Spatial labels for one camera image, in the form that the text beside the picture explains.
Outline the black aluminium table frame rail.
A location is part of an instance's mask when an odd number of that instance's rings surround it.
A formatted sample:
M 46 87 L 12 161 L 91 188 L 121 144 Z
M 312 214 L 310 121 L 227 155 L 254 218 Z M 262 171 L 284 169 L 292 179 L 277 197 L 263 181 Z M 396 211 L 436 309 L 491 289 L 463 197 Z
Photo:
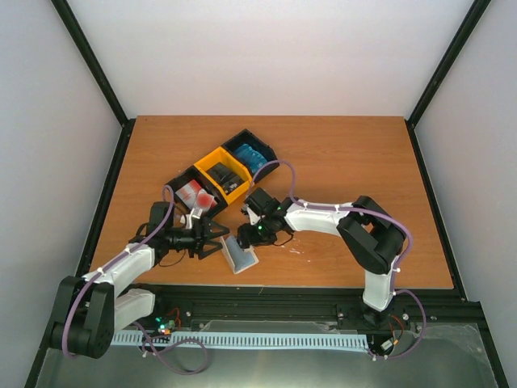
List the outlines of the black aluminium table frame rail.
M 170 320 L 184 331 L 201 331 L 213 321 L 315 322 L 340 331 L 386 333 L 424 325 L 488 324 L 481 305 L 468 302 L 456 291 L 417 290 L 396 296 L 388 309 L 376 312 L 363 304 L 357 289 L 280 289 L 270 287 L 204 287 L 136 284 L 122 294 L 139 291 L 154 304 L 136 320 L 155 331 Z

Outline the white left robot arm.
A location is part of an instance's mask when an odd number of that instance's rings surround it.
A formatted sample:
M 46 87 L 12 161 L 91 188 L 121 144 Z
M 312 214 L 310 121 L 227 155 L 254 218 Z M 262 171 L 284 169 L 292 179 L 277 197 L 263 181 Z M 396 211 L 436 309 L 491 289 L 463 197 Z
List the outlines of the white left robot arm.
M 204 259 L 221 250 L 219 238 L 229 228 L 198 210 L 174 224 L 174 205 L 153 203 L 149 220 L 126 247 L 103 266 L 83 276 L 67 276 L 58 286 L 45 332 L 50 348 L 66 356 L 98 359 L 114 334 L 140 318 L 150 325 L 163 323 L 168 305 L 145 289 L 130 289 L 141 274 L 157 267 L 170 251 L 185 251 Z

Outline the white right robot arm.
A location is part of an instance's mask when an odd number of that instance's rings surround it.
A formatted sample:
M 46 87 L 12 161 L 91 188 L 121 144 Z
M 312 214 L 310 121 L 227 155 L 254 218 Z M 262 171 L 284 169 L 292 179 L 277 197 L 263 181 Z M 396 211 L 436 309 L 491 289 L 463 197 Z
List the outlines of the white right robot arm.
M 280 232 L 310 231 L 340 237 L 364 270 L 364 305 L 379 313 L 389 307 L 395 296 L 397 262 L 412 238 L 407 228 L 371 197 L 360 196 L 354 202 L 336 205 L 294 196 L 278 201 L 258 188 L 246 198 L 243 212 L 249 221 L 237 229 L 241 249 L 272 246 Z

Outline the red white card stack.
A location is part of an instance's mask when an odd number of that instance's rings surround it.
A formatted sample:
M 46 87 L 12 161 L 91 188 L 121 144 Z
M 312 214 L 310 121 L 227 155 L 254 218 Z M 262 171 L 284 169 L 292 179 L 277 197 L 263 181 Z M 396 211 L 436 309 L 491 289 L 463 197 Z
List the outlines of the red white card stack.
M 216 206 L 216 198 L 194 179 L 185 183 L 176 193 L 189 210 L 201 209 L 204 213 Z

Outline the blue card stack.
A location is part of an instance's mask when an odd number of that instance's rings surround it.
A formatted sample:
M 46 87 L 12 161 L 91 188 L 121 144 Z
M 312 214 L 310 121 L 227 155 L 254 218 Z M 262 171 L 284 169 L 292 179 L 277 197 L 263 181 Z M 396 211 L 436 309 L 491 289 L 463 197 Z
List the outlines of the blue card stack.
M 247 143 L 241 144 L 234 153 L 236 159 L 246 166 L 252 175 L 267 163 L 267 159 Z

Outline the yellow plastic bin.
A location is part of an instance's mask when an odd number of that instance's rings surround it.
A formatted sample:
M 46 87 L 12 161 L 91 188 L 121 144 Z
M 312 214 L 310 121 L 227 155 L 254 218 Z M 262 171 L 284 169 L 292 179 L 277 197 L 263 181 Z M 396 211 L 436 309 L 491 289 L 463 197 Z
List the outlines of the yellow plastic bin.
M 222 146 L 195 162 L 194 167 L 213 184 L 227 205 L 250 188 L 250 172 Z

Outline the black vip card stack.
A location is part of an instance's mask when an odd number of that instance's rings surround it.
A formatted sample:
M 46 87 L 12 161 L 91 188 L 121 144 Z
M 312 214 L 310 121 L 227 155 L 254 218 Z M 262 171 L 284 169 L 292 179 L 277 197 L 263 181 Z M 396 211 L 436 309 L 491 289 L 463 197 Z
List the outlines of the black vip card stack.
M 221 187 L 223 193 L 226 195 L 244 183 L 243 179 L 237 173 L 221 162 L 210 167 L 207 173 Z

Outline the black bin with red cards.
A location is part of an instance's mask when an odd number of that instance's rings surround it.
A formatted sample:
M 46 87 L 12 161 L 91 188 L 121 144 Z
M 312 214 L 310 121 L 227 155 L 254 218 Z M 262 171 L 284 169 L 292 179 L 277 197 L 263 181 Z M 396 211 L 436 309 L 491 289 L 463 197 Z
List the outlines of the black bin with red cards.
M 168 183 L 174 192 L 174 201 L 187 211 L 201 209 L 203 215 L 215 217 L 228 207 L 221 192 L 201 171 L 190 166 Z

